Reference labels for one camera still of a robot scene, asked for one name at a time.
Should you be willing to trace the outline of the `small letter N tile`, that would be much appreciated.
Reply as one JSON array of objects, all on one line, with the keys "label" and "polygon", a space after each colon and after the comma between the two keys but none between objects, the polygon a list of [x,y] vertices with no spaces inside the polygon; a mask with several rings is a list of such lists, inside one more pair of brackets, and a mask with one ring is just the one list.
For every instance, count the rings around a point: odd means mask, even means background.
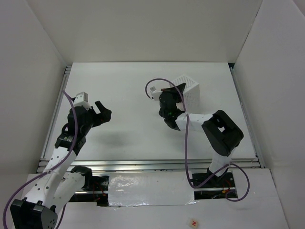
[{"label": "small letter N tile", "polygon": [[198,221],[197,219],[190,218],[190,219],[189,219],[188,225],[189,225],[189,227],[192,228],[192,229],[198,229],[199,221]]}]

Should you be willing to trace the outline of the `aluminium rail frame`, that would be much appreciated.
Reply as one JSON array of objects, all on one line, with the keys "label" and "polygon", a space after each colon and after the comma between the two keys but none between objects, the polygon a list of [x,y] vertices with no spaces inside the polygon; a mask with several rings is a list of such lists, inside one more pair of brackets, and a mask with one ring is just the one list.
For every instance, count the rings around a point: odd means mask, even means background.
[{"label": "aluminium rail frame", "polygon": [[[62,88],[66,85],[72,66],[66,66]],[[211,159],[188,159],[191,170],[208,168]],[[36,173],[41,173],[46,167],[48,160],[41,158]],[[258,157],[255,159],[233,159],[242,168],[262,168]],[[148,172],[148,171],[178,171],[184,170],[184,159],[174,160],[79,160],[72,163],[74,166],[86,166],[93,170],[94,174],[106,172]]]}]

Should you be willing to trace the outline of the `white perforated plastic basket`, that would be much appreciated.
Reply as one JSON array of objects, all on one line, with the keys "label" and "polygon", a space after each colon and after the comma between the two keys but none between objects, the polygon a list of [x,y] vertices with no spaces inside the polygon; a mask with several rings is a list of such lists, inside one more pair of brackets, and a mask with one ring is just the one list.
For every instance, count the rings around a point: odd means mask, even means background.
[{"label": "white perforated plastic basket", "polygon": [[186,83],[183,98],[186,110],[190,113],[200,112],[200,86],[197,81],[187,75],[175,78],[172,83],[176,86]]}]

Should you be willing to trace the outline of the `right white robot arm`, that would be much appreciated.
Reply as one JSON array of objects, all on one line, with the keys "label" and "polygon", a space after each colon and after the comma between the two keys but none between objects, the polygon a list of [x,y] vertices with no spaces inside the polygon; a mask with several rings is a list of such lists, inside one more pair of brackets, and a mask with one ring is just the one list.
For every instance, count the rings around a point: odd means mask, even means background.
[{"label": "right white robot arm", "polygon": [[201,188],[206,183],[217,184],[228,171],[231,161],[231,153],[239,146],[244,137],[242,130],[224,112],[218,110],[214,114],[190,114],[177,107],[178,103],[184,103],[181,98],[186,84],[161,90],[159,96],[159,115],[165,123],[174,130],[184,130],[205,133],[214,150],[212,162],[207,170],[207,178],[201,184],[190,179],[188,172],[187,153],[185,153],[185,168],[189,184],[193,188]]}]

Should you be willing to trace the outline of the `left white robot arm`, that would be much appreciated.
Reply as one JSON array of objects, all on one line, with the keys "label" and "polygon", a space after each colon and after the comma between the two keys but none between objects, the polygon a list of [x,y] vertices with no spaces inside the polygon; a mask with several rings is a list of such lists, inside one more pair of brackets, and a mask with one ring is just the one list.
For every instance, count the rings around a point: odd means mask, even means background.
[{"label": "left white robot arm", "polygon": [[31,180],[34,186],[24,198],[10,205],[15,228],[56,229],[62,220],[59,213],[74,193],[90,187],[90,168],[75,166],[71,172],[67,170],[84,146],[88,132],[111,119],[111,110],[100,101],[95,105],[98,113],[86,102],[74,101],[44,171]]}]

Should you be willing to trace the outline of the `silver foil sheet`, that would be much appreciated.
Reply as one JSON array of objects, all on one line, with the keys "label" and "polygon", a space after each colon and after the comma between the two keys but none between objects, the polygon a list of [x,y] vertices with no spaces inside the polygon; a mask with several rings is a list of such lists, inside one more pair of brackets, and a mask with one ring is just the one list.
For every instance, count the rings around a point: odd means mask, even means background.
[{"label": "silver foil sheet", "polygon": [[111,207],[194,204],[194,190],[184,172],[113,173],[109,176]]}]

